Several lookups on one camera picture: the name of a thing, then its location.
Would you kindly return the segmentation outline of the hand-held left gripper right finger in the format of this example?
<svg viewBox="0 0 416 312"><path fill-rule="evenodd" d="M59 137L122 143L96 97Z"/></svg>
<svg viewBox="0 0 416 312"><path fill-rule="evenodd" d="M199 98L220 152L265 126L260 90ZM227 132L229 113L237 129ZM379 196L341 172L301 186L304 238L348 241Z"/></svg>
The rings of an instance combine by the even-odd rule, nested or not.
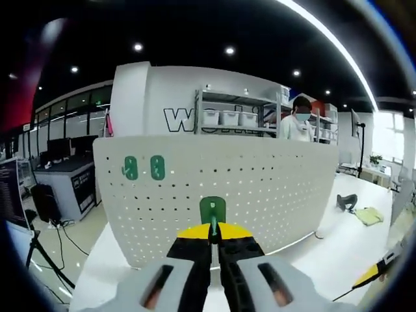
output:
<svg viewBox="0 0 416 312"><path fill-rule="evenodd" d="M220 281L231 311L336 311L311 279L281 259L266 255L241 226L216 226Z"/></svg>

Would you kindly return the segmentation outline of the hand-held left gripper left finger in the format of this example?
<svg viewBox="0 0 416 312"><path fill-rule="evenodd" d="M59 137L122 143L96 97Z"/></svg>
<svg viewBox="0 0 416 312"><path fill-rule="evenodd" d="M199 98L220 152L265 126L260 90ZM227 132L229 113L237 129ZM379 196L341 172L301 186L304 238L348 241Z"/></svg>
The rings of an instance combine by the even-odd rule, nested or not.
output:
<svg viewBox="0 0 416 312"><path fill-rule="evenodd" d="M212 225L180 232L166 257L118 283L98 311L202 311L211 284Z"/></svg>

